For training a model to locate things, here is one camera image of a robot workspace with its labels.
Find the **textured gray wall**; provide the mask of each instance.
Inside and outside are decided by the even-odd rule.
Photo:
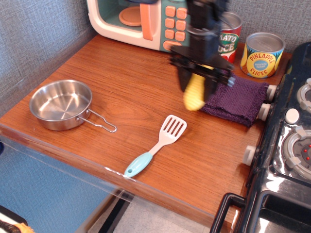
[[[229,0],[228,11],[243,21],[240,41],[251,33],[269,32],[280,35],[285,51],[311,41],[310,0]]]
[[[85,0],[1,0],[0,116],[95,34]]]

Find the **purple knitted cloth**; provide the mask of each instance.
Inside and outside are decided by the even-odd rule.
[[[268,83],[238,77],[233,87],[218,84],[216,92],[201,109],[211,115],[250,127],[266,98]]]

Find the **wooden countertop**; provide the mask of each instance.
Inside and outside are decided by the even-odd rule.
[[[241,71],[242,52],[240,44],[234,73],[270,84],[280,82],[291,56],[283,54],[273,77],[256,79]],[[108,133],[87,123],[61,132],[43,128],[29,110],[36,88],[0,119],[0,133],[208,225],[225,193],[245,197],[250,168],[242,164],[243,153],[247,145],[258,144],[264,122],[258,120],[247,128],[201,111],[187,111],[169,57],[98,35],[40,86],[61,79],[86,83],[93,93],[91,109],[118,131]],[[186,131],[177,142],[163,147],[135,180],[125,179],[127,166],[156,144],[170,114],[187,122]],[[89,119],[98,121],[94,115]]]

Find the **white spatula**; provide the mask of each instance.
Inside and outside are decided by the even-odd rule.
[[[137,157],[125,170],[125,176],[133,177],[140,173],[152,157],[165,145],[174,143],[185,131],[187,123],[174,115],[169,115],[160,130],[158,143],[149,151]]]

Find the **stainless steel pan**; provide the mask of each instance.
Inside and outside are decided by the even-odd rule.
[[[90,109],[91,102],[92,92],[87,85],[75,80],[60,80],[38,89],[30,99],[29,107],[39,122],[50,130],[69,130],[86,121],[111,133],[117,131],[116,126]],[[87,120],[91,113],[103,119],[111,129]]]

